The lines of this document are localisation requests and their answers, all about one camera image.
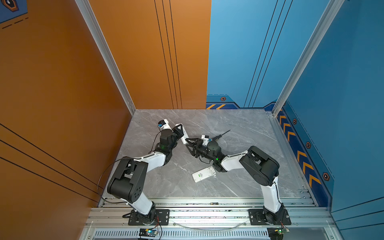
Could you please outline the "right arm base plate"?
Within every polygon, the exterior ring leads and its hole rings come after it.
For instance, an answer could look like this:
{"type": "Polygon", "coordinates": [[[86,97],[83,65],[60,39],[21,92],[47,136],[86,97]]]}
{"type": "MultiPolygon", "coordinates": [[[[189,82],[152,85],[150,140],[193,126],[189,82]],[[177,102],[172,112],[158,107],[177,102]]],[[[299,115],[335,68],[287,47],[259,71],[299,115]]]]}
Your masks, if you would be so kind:
{"type": "Polygon", "coordinates": [[[279,210],[277,213],[272,213],[268,210],[262,209],[249,209],[248,214],[252,226],[290,226],[292,224],[288,211],[284,208],[279,210]]]}

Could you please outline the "aluminium corner post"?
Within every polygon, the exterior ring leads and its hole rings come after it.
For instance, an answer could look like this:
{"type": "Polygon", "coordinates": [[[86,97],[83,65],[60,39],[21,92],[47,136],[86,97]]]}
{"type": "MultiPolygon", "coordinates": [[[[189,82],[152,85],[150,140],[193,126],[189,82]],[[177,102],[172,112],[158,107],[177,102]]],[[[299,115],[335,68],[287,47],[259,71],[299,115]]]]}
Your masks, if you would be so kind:
{"type": "Polygon", "coordinates": [[[272,110],[273,117],[276,118],[280,110],[282,110],[284,103],[287,101],[289,95],[300,79],[302,73],[310,62],[313,54],[317,50],[319,44],[327,33],[329,27],[331,26],[344,2],[344,0],[331,0],[328,2],[327,7],[325,8],[298,62],[296,63],[281,94],[279,95],[279,98],[272,110]]]}
{"type": "Polygon", "coordinates": [[[118,65],[114,59],[114,56],[109,48],[107,40],[103,34],[103,31],[100,27],[100,24],[96,18],[96,15],[92,9],[92,6],[89,1],[86,0],[75,0],[78,9],[81,12],[83,19],[86,22],[86,25],[104,59],[105,64],[107,65],[111,76],[131,114],[134,115],[136,111],[135,104],[132,100],[132,97],[128,91],[126,83],[121,75],[121,72],[118,68],[118,65]]]}

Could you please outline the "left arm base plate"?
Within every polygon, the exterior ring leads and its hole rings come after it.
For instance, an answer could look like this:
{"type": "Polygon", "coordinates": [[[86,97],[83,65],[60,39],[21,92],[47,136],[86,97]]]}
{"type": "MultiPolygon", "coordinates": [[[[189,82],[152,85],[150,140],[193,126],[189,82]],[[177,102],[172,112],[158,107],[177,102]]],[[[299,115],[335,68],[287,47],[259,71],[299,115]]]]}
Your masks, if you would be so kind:
{"type": "Polygon", "coordinates": [[[167,226],[170,220],[169,209],[154,209],[147,215],[140,214],[132,210],[128,221],[129,226],[154,226],[160,224],[161,226],[167,226]]]}

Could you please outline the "right aluminium corner post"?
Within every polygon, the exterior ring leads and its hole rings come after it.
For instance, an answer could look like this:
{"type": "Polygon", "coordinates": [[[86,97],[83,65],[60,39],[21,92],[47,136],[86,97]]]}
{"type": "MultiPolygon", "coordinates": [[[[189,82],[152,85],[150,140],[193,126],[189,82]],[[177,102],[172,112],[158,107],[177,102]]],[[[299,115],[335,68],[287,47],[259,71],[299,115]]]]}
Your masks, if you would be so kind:
{"type": "Polygon", "coordinates": [[[282,110],[284,103],[287,101],[289,95],[300,79],[302,73],[310,62],[313,54],[317,50],[319,44],[327,33],[329,27],[331,26],[344,2],[344,0],[331,0],[328,2],[327,7],[325,8],[298,62],[296,63],[281,94],[279,95],[279,98],[272,110],[273,117],[276,118],[280,110],[282,110]]]}

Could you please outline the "right green circuit board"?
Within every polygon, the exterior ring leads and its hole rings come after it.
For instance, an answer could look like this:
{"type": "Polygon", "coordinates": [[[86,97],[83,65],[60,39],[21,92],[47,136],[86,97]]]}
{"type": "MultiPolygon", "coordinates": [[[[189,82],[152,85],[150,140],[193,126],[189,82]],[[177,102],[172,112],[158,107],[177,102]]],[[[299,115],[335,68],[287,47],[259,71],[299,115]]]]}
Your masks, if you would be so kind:
{"type": "Polygon", "coordinates": [[[290,232],[288,228],[268,228],[267,230],[271,240],[283,240],[284,235],[290,232]]]}

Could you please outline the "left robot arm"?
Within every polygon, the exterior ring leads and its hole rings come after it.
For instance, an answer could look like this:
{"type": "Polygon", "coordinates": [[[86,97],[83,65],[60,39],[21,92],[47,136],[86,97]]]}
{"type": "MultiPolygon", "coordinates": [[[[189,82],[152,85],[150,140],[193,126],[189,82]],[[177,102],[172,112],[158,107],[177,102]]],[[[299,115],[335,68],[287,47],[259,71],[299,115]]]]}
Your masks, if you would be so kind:
{"type": "Polygon", "coordinates": [[[183,124],[171,128],[166,120],[162,120],[158,126],[161,129],[160,142],[154,151],[142,157],[120,159],[107,187],[107,192],[131,206],[131,216],[145,225],[152,224],[156,217],[156,204],[143,193],[146,175],[166,165],[178,141],[185,144],[188,138],[183,124]]]}

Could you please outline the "left aluminium corner post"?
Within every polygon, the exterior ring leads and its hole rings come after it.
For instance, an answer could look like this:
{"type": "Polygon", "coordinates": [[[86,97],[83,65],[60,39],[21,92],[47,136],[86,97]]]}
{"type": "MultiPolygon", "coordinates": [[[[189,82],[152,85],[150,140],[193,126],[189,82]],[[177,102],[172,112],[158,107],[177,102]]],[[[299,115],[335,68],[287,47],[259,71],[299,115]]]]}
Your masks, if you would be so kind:
{"type": "Polygon", "coordinates": [[[96,18],[96,15],[92,9],[92,6],[89,1],[86,0],[75,0],[78,9],[81,12],[83,19],[86,22],[86,25],[104,59],[105,64],[107,65],[111,76],[131,114],[134,115],[136,111],[135,104],[132,100],[132,97],[128,91],[126,83],[121,75],[121,72],[118,68],[118,65],[114,59],[114,56],[109,48],[107,40],[103,34],[103,31],[100,27],[100,24],[96,18]]]}

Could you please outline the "green circuit board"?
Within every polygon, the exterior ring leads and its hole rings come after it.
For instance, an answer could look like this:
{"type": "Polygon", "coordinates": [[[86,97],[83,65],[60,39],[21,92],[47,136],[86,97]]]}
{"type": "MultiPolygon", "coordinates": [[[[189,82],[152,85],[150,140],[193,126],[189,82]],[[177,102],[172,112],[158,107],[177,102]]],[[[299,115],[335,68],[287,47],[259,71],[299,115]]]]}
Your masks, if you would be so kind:
{"type": "Polygon", "coordinates": [[[284,235],[290,232],[288,228],[268,228],[267,230],[271,240],[283,240],[284,235]]]}
{"type": "Polygon", "coordinates": [[[159,239],[160,232],[158,229],[143,229],[139,230],[139,240],[156,240],[159,239]]]}

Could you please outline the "aluminium rail frame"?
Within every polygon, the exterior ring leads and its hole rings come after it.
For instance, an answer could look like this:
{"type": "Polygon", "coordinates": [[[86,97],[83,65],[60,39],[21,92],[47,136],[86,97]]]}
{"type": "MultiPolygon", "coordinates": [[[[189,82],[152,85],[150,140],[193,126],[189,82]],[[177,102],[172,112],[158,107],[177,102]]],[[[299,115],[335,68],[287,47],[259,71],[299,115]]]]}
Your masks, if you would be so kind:
{"type": "MultiPolygon", "coordinates": [[[[340,240],[327,208],[319,207],[307,192],[299,197],[282,199],[292,224],[285,240],[340,240]]],[[[157,209],[169,209],[167,226],[152,226],[160,232],[156,240],[267,240],[268,228],[252,226],[248,210],[261,209],[261,198],[157,198],[157,209]]],[[[82,240],[139,240],[144,226],[129,226],[131,208],[112,200],[91,209],[80,238],[82,240]]]]}

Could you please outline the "white TCL remote control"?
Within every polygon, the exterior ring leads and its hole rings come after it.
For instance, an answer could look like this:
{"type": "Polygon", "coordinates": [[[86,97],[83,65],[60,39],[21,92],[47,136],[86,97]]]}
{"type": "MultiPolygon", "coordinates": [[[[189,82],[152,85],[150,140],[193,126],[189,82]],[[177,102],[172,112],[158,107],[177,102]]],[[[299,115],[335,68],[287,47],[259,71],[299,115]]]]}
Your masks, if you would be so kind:
{"type": "Polygon", "coordinates": [[[212,166],[210,166],[210,167],[204,168],[200,171],[193,173],[192,177],[193,177],[193,180],[195,181],[195,183],[198,183],[200,181],[203,181],[203,180],[208,179],[208,178],[215,176],[215,175],[216,175],[215,169],[212,166]]]}

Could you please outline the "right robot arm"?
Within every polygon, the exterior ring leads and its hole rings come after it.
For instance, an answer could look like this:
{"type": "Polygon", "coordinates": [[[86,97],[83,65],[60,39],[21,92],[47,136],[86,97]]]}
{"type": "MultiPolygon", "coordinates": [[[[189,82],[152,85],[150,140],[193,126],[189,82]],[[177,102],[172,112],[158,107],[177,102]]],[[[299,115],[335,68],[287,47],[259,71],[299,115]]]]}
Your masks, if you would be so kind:
{"type": "Polygon", "coordinates": [[[264,206],[264,221],[269,225],[283,223],[285,207],[281,202],[278,190],[279,163],[256,146],[234,155],[225,155],[217,143],[222,135],[210,139],[187,138],[183,141],[191,155],[195,158],[205,158],[212,162],[217,172],[226,173],[232,170],[244,169],[261,186],[264,206]]]}

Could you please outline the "left green circuit board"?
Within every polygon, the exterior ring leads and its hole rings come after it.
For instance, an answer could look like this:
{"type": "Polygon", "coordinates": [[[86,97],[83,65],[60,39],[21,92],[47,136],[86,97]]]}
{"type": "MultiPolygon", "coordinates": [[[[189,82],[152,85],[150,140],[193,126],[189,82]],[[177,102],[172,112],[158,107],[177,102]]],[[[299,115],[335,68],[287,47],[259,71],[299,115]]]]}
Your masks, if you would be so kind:
{"type": "Polygon", "coordinates": [[[158,229],[143,229],[139,230],[139,240],[156,240],[159,239],[160,232],[158,229]]]}

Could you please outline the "black yellow screwdriver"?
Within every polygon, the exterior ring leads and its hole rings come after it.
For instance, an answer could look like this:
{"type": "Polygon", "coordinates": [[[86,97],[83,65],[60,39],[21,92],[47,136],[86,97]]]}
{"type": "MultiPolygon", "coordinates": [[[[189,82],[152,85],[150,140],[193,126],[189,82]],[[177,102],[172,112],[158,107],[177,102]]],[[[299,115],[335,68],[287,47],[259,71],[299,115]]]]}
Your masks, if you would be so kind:
{"type": "Polygon", "coordinates": [[[228,133],[229,131],[230,131],[230,130],[224,132],[223,134],[220,134],[220,135],[218,135],[218,136],[213,137],[213,138],[211,139],[211,141],[216,141],[216,140],[220,139],[223,135],[225,135],[225,134],[228,133]]]}

